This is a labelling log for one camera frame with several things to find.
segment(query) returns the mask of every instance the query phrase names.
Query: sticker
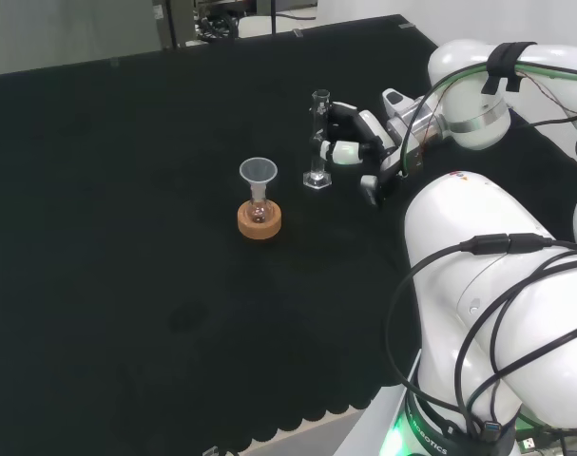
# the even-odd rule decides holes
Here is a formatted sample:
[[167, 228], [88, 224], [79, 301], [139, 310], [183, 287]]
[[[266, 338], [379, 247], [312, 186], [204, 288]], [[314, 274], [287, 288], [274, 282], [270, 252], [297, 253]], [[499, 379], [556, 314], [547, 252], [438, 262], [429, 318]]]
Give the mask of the sticker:
[[163, 19], [163, 5], [155, 5], [153, 7], [153, 17], [157, 21]]

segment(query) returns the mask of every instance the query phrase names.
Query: black tablecloth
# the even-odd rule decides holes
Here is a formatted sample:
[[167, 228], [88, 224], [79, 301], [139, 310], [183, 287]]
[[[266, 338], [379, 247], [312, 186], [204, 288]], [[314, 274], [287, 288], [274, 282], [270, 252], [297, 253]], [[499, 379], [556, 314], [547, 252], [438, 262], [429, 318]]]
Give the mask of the black tablecloth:
[[[431, 150], [380, 214], [357, 192], [365, 167], [303, 187], [314, 89], [380, 115], [385, 88], [429, 87], [434, 46], [404, 22], [0, 77], [0, 455], [242, 449], [366, 407], [394, 382], [379, 327], [408, 268], [401, 218], [448, 171], [571, 238], [577, 165], [534, 131]], [[283, 227], [264, 244], [236, 226], [254, 156], [279, 167]], [[405, 300], [404, 370], [416, 340]]]

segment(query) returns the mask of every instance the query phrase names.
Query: wall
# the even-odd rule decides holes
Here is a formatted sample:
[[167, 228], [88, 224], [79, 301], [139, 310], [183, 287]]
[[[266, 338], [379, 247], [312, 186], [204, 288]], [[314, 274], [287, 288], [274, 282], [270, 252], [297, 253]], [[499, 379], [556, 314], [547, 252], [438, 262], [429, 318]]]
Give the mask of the wall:
[[[577, 0], [320, 0], [318, 18], [334, 23], [387, 14], [402, 14], [438, 45], [459, 38], [488, 43], [535, 41], [577, 46]], [[418, 94], [408, 94], [414, 98]], [[529, 81], [509, 104], [530, 122], [564, 117]], [[543, 126], [571, 157], [577, 132], [570, 124]]]
[[0, 73], [158, 49], [151, 0], [0, 0]]

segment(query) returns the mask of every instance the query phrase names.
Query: black strap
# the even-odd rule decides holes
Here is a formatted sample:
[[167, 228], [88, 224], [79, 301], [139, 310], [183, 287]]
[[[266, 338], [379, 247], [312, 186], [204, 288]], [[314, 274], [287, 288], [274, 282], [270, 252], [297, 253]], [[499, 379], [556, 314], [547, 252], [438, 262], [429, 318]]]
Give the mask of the black strap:
[[499, 82], [502, 78], [508, 78], [506, 90], [508, 92], [518, 92], [520, 90], [520, 76], [516, 75], [514, 67], [516, 61], [523, 51], [531, 45], [536, 45], [532, 41], [521, 43], [503, 43], [496, 47], [487, 60], [487, 72], [489, 79], [482, 87], [482, 93], [485, 95], [494, 95], [499, 88]]

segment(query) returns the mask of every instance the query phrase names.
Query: glass cylinder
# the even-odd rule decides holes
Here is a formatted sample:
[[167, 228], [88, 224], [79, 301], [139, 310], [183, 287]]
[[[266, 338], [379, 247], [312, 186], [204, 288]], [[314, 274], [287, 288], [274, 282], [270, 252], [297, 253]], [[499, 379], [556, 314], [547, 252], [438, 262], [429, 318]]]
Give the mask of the glass cylinder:
[[311, 113], [313, 119], [313, 132], [310, 144], [313, 147], [311, 170], [303, 174], [303, 184], [320, 189], [332, 183], [330, 173], [325, 171], [326, 160], [320, 156], [320, 150], [324, 141], [328, 139], [328, 111], [330, 109], [330, 92], [328, 90], [316, 90], [312, 95]]

